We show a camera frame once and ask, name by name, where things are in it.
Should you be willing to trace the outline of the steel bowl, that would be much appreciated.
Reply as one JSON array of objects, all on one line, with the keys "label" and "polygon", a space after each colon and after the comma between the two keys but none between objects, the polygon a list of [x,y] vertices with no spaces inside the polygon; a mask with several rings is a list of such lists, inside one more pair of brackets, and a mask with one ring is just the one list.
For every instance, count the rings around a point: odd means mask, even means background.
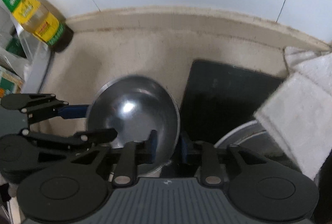
[{"label": "steel bowl", "polygon": [[155,80],[129,75],[108,82],[99,90],[87,110],[85,127],[88,131],[114,128],[118,136],[111,142],[113,148],[130,141],[145,141],[155,130],[155,161],[138,166],[140,176],[154,176],[169,162],[176,148],[179,109],[172,95]]}]

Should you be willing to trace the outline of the black gas stove top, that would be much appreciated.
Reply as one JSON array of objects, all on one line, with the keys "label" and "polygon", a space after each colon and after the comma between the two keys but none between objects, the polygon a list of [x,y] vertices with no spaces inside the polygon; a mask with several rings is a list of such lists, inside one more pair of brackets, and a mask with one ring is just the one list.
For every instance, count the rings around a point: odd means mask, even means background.
[{"label": "black gas stove top", "polygon": [[183,137],[216,144],[253,120],[283,78],[215,61],[192,62],[180,107]]}]

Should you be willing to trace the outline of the green yellow oil bottle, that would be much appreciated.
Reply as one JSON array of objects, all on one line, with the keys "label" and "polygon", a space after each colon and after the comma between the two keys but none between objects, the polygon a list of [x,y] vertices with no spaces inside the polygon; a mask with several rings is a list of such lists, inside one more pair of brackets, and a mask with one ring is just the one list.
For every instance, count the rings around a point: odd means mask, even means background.
[{"label": "green yellow oil bottle", "polygon": [[64,51],[74,32],[38,0],[2,0],[19,25],[54,52]]}]

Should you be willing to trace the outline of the white cloth on stove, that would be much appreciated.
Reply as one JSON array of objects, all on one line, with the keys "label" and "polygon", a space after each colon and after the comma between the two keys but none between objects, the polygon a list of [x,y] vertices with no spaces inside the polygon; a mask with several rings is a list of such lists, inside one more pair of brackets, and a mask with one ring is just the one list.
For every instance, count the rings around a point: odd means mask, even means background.
[{"label": "white cloth on stove", "polygon": [[288,78],[254,116],[314,180],[331,152],[331,53],[287,46],[284,60]]}]

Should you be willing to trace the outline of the steel pot lid black knob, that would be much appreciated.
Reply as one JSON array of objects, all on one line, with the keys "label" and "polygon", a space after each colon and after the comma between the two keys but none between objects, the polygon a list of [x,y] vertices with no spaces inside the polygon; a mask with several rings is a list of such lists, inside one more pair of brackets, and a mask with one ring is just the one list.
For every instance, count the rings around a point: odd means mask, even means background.
[{"label": "steel pot lid black knob", "polygon": [[231,144],[251,149],[257,153],[263,153],[272,144],[272,141],[264,127],[256,120],[252,120],[231,130],[214,147],[225,149]]}]

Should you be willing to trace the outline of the white rotating condiment rack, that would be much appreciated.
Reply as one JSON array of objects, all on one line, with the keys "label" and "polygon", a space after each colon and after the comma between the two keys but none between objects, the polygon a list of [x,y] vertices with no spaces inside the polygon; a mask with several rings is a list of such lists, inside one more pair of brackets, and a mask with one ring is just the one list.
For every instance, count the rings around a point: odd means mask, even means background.
[{"label": "white rotating condiment rack", "polygon": [[1,7],[1,93],[40,92],[52,52]]}]

